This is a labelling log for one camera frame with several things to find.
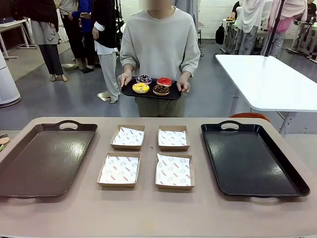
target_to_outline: black tray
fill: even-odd
[[[60,125],[73,123],[76,129]],[[97,130],[64,120],[36,125],[0,163],[0,196],[60,196],[70,188]]]
[[[166,99],[166,100],[176,100],[182,96],[182,93],[178,91],[176,81],[172,80],[172,85],[170,86],[169,90],[170,93],[166,96],[158,96],[153,93],[153,88],[157,85],[157,78],[151,78],[152,83],[149,85],[150,90],[145,94],[136,93],[132,90],[132,86],[137,83],[137,77],[132,77],[132,80],[126,85],[121,88],[121,92],[124,95],[131,96],[131,97],[144,97],[144,98],[156,98],[156,99]]]
[[[233,123],[238,129],[222,126]],[[218,186],[227,195],[252,197],[307,196],[310,189],[265,129],[224,121],[203,124]]]

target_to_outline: purple sprinkled donut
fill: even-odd
[[[145,84],[151,84],[152,80],[151,77],[146,75],[146,74],[141,74],[140,76],[137,77],[137,82],[138,83],[145,83]]]

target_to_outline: tray rim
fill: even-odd
[[[309,188],[308,184],[305,182],[305,180],[303,179],[303,177],[298,173],[298,171],[295,169],[295,167],[292,165],[292,163],[289,161],[289,159],[287,158],[287,156],[283,153],[283,151],[281,151],[281,153],[283,153],[283,155],[285,156],[285,158],[287,159],[287,161],[290,163],[290,165],[293,167],[293,169],[298,173],[300,179],[302,180],[302,182],[306,185],[307,189],[308,189],[308,192],[305,193],[305,194],[272,194],[272,195],[258,195],[258,194],[245,194],[245,193],[240,193],[240,194],[237,194],[237,193],[229,193],[227,191],[225,191],[221,186],[220,186],[220,183],[219,183],[219,179],[218,179],[218,176],[216,175],[216,169],[215,169],[215,165],[213,163],[213,159],[211,158],[212,157],[212,153],[209,149],[209,147],[207,146],[207,140],[206,140],[206,136],[205,136],[205,131],[207,130],[204,130],[204,127],[206,127],[206,125],[222,125],[222,124],[226,124],[226,123],[233,123],[233,124],[242,124],[242,125],[246,125],[246,126],[258,126],[259,128],[261,128],[262,130],[264,130],[266,133],[267,131],[265,130],[265,128],[262,126],[262,125],[259,125],[259,124],[245,124],[245,123],[240,123],[240,122],[237,122],[237,121],[233,121],[233,120],[226,120],[226,121],[222,121],[220,123],[217,123],[217,124],[210,124],[210,123],[206,123],[206,124],[202,124],[201,125],[201,130],[202,130],[202,134],[203,134],[203,138],[204,138],[204,142],[205,142],[205,146],[207,148],[207,151],[208,151],[208,155],[209,155],[209,159],[211,161],[211,165],[212,165],[212,169],[213,169],[213,173],[214,173],[214,177],[217,181],[217,186],[219,188],[219,190],[221,192],[223,192],[224,194],[228,195],[228,196],[243,196],[243,197],[258,197],[258,198],[270,198],[270,197],[275,197],[275,198],[283,198],[283,197],[305,197],[305,196],[308,196],[311,192],[311,189]],[[227,131],[238,131],[236,129],[228,129]]]
[[[137,78],[137,76],[133,76],[132,77],[132,80],[136,80],[136,78]],[[158,78],[152,78],[151,77],[151,79],[152,79],[152,83],[153,83],[153,81],[157,81],[158,80]],[[174,100],[177,100],[177,99],[180,99],[181,97],[182,97],[182,92],[179,92],[179,96],[177,97],[177,98],[173,98],[173,99],[171,99],[171,98],[166,98],[166,97],[160,97],[160,96],[147,96],[146,94],[140,94],[140,95],[130,95],[130,94],[126,94],[126,93],[124,93],[124,91],[122,90],[122,88],[120,89],[120,92],[123,94],[123,95],[125,95],[125,96],[128,96],[128,97],[138,97],[138,98],[153,98],[153,99],[162,99],[162,100],[170,100],[170,101],[174,101]]]
[[[65,123],[72,123],[72,124],[76,124],[78,126],[77,129],[73,129],[73,128],[69,128],[69,127],[66,127],[66,128],[59,128],[60,125],[62,124],[65,124]],[[91,126],[93,127],[92,130],[78,130],[80,126]],[[45,126],[58,126],[58,129],[56,130],[45,130],[43,127]],[[48,197],[60,197],[62,195],[64,195],[65,193],[67,193],[69,191],[69,189],[71,188],[76,176],[77,176],[77,173],[80,169],[80,166],[84,160],[84,157],[87,153],[87,150],[89,149],[89,146],[91,144],[91,141],[93,140],[94,138],[94,135],[97,131],[97,128],[98,128],[98,125],[97,124],[90,124],[90,123],[79,123],[77,121],[74,121],[74,120],[62,120],[60,122],[57,122],[57,123],[40,123],[40,124],[35,124],[33,127],[31,127],[31,129],[15,144],[15,146],[9,151],[8,154],[6,154],[4,156],[4,158],[0,161],[0,163],[2,163],[3,161],[5,161],[6,157],[18,146],[18,144],[27,136],[29,135],[29,133],[32,131],[32,130],[37,130],[38,133],[36,135],[38,135],[39,133],[43,132],[43,131],[90,131],[92,134],[88,140],[88,145],[87,145],[87,149],[85,150],[85,153],[82,155],[82,158],[81,158],[81,162],[79,163],[78,165],[78,168],[74,174],[74,177],[73,179],[70,181],[69,183],[69,186],[67,187],[67,189],[65,191],[61,191],[60,193],[58,194],[55,194],[55,195],[1,195],[0,193],[0,197],[2,198],[18,198],[18,199],[30,199],[30,198],[48,198]]]

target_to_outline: black shoe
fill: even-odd
[[[86,68],[82,69],[81,71],[82,71],[83,73],[90,73],[90,72],[94,71],[94,68],[88,68],[88,67],[86,67]]]

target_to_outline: donut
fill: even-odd
[[[157,85],[154,87],[153,93],[158,96],[166,96],[169,94],[169,88],[162,85]]]
[[[159,78],[157,80],[158,85],[164,86],[164,87],[170,87],[172,85],[172,80],[169,78]]]
[[[145,83],[145,84],[151,84],[152,80],[151,77],[146,74],[141,74],[137,77],[137,83]]]
[[[132,86],[132,89],[136,93],[147,93],[150,87],[145,83],[136,83]]]

